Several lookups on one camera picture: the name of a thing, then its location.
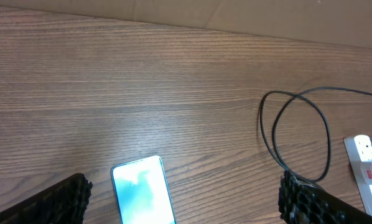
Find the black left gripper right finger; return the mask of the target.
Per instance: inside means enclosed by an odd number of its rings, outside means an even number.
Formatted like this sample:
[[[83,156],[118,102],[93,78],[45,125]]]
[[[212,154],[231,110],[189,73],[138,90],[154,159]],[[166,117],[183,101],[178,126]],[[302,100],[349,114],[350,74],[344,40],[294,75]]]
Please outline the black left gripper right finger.
[[[287,224],[372,224],[372,216],[289,171],[281,177],[280,219]]]

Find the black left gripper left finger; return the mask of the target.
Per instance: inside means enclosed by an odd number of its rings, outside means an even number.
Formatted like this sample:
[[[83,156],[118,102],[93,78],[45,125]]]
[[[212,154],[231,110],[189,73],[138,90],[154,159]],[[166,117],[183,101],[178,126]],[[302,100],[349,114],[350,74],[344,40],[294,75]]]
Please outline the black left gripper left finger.
[[[93,183],[76,173],[0,212],[0,224],[82,224]]]

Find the blue Galaxy smartphone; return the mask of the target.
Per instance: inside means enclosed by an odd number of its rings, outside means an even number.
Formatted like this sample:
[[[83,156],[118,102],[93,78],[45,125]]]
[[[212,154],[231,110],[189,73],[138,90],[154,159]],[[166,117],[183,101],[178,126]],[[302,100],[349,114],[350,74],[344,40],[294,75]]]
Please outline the blue Galaxy smartphone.
[[[176,223],[159,156],[114,166],[111,177],[122,224]]]

